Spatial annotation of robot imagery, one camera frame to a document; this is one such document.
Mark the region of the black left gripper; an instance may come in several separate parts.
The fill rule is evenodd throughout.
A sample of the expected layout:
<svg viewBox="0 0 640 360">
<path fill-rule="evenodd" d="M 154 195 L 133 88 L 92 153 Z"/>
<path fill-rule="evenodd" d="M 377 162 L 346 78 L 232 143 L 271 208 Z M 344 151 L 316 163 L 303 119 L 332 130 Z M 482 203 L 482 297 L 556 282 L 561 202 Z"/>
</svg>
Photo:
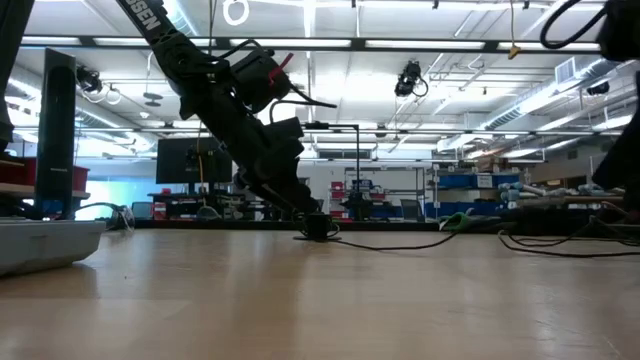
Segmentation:
<svg viewBox="0 0 640 360">
<path fill-rule="evenodd" d="M 240 189 L 254 190 L 255 195 L 284 212 L 314 213 L 319 209 L 318 202 L 305 185 L 271 187 L 281 186 L 287 176 L 291 177 L 303 150 L 301 144 L 281 144 L 266 149 L 248 163 L 238 165 L 234 184 Z"/>
</svg>

